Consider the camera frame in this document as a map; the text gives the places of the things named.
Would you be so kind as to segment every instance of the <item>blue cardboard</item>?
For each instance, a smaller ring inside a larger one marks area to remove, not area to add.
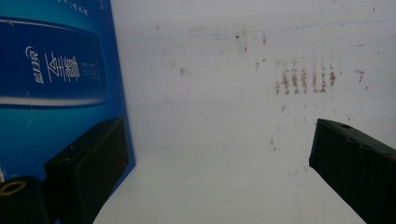
[[[0,181],[43,164],[94,124],[126,122],[109,0],[0,1]]]

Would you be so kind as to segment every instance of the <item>dirt spot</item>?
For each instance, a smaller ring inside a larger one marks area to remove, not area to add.
[[[363,77],[364,77],[364,72],[358,69],[358,70],[356,70],[356,73],[358,73],[360,75],[359,82],[361,82],[363,80]]]
[[[279,82],[277,82],[276,84],[275,84],[275,91],[276,91],[276,95],[279,95]]]

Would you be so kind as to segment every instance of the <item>white wall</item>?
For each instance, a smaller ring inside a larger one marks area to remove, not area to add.
[[[137,167],[96,224],[363,223],[308,158],[318,118],[396,147],[394,0],[112,6]]]

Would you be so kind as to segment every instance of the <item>black block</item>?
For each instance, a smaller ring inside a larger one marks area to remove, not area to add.
[[[99,123],[45,163],[63,224],[93,223],[129,161],[123,119]]]
[[[396,223],[396,150],[319,119],[309,165],[367,223]]]
[[[49,224],[40,181],[22,176],[0,184],[1,224]]]

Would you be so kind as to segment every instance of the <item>circular hole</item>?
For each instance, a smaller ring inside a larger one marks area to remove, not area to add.
[[[341,125],[341,128],[352,129],[352,127],[350,127],[349,125],[346,125],[346,124]]]
[[[70,158],[64,158],[61,160],[58,160],[59,165],[67,165],[70,162]]]
[[[0,196],[9,196],[20,191],[24,187],[26,187],[26,182],[24,181],[15,181],[5,184],[2,188],[0,188]]]

